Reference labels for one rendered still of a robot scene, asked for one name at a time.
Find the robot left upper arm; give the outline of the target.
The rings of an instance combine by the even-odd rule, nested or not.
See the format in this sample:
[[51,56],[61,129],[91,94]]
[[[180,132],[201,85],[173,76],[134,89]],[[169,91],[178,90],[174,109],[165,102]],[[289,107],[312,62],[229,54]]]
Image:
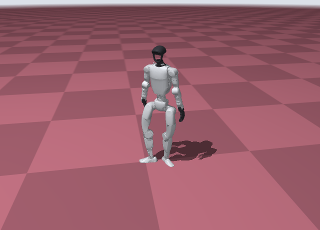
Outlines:
[[179,78],[178,78],[178,70],[176,68],[173,68],[173,67],[169,67],[167,69],[168,71],[168,75],[171,77],[171,81],[172,81],[172,85],[173,85],[173,88],[172,88],[172,94],[173,95],[178,95],[178,88],[179,88]]

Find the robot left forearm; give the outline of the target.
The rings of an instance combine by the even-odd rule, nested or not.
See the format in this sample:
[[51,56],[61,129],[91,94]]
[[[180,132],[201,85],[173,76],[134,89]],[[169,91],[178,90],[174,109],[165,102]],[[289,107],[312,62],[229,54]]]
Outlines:
[[182,98],[181,98],[182,95],[181,95],[181,91],[180,91],[179,88],[177,89],[177,93],[178,93],[178,94],[175,94],[175,95],[174,95],[175,100],[176,100],[177,109],[178,109],[178,107],[181,107],[181,109],[183,109],[183,108],[184,108],[184,105],[183,105],[183,102],[182,102]]

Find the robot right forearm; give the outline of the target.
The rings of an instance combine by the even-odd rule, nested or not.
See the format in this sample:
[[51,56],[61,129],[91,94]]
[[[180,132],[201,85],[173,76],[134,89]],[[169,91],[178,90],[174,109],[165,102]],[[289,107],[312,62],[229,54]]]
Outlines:
[[[142,85],[141,85],[141,86],[142,86]],[[142,99],[145,99],[145,101],[146,101],[146,99],[147,99],[147,94],[148,94],[148,88],[142,87],[141,101],[142,101]]]

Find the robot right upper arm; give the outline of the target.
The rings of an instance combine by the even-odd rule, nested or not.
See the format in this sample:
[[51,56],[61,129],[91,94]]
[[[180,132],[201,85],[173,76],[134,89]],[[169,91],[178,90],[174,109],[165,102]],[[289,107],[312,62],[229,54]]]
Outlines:
[[144,81],[142,83],[142,87],[148,89],[150,87],[150,72],[149,72],[149,68],[150,68],[151,64],[148,64],[147,66],[145,66],[143,68],[144,70]]

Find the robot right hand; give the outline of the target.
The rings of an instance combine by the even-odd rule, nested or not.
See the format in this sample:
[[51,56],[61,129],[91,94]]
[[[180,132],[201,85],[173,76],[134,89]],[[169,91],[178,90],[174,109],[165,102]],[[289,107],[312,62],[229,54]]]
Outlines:
[[144,107],[145,107],[145,105],[147,104],[147,100],[145,100],[145,99],[143,98],[141,102],[143,103],[143,105],[144,105]]

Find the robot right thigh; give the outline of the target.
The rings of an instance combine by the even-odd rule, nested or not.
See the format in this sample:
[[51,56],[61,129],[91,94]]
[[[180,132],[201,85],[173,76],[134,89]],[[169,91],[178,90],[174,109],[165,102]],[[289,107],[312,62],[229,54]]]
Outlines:
[[152,117],[152,113],[154,111],[154,101],[148,102],[144,109],[143,109],[143,113],[142,113],[142,117],[141,117],[141,126],[142,126],[142,131],[144,136],[147,139],[150,139],[153,137],[154,133],[151,129],[148,129],[150,122],[151,122],[151,117]]

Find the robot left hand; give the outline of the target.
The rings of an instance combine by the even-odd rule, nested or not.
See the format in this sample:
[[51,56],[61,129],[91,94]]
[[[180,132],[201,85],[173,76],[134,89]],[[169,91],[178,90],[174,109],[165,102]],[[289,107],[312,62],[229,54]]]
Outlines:
[[182,122],[184,120],[184,117],[185,117],[184,108],[182,109],[181,107],[178,107],[178,111],[180,112],[179,122]]

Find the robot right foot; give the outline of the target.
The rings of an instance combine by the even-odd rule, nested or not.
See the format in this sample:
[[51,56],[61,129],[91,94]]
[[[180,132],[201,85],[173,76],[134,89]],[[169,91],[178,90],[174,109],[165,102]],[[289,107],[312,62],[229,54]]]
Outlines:
[[[151,157],[151,158],[152,158],[152,157]],[[139,162],[140,162],[140,163],[155,163],[155,162],[158,161],[158,159],[157,159],[156,156],[153,156],[152,159],[151,159],[151,158],[149,158],[149,156],[148,156],[148,157],[146,157],[146,158],[140,159]]]

